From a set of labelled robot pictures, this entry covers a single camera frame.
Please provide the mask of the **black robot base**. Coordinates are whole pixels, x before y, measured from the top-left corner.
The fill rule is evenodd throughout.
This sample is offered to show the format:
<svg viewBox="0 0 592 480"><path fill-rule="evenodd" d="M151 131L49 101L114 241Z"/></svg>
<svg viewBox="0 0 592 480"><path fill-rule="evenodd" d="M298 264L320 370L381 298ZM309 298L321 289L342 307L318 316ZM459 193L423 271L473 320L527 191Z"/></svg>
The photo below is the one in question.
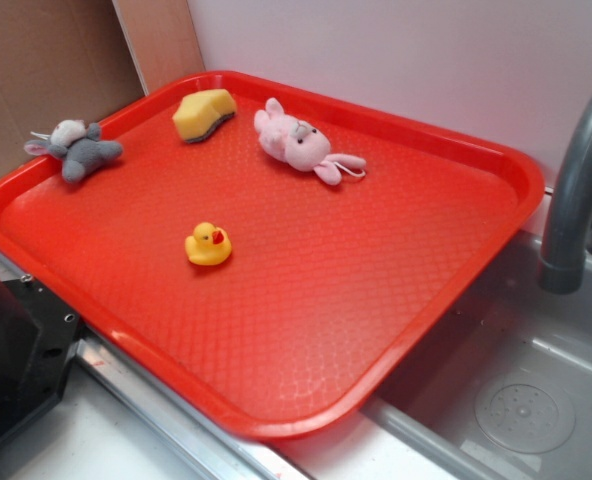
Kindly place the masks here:
<svg viewBox="0 0 592 480"><path fill-rule="evenodd" d="M61 401L81 328L39 280L0 279L0 446Z"/></svg>

